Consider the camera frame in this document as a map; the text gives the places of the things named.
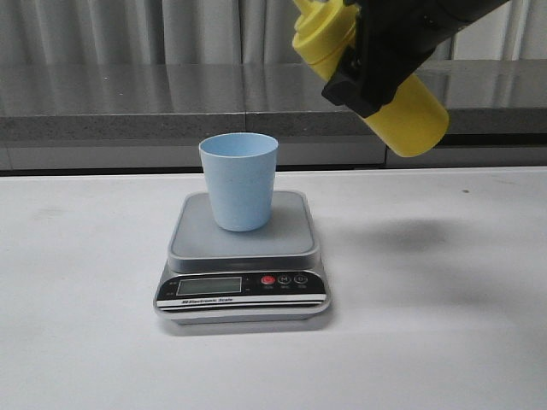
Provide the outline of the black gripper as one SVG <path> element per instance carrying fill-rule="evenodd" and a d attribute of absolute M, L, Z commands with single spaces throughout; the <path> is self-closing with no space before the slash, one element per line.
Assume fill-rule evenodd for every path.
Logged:
<path fill-rule="evenodd" d="M 436 47 L 505 4 L 498 0 L 378 0 L 357 3 L 370 40 L 360 56 L 345 48 L 321 95 L 368 117 L 394 100 L 404 80 Z"/>

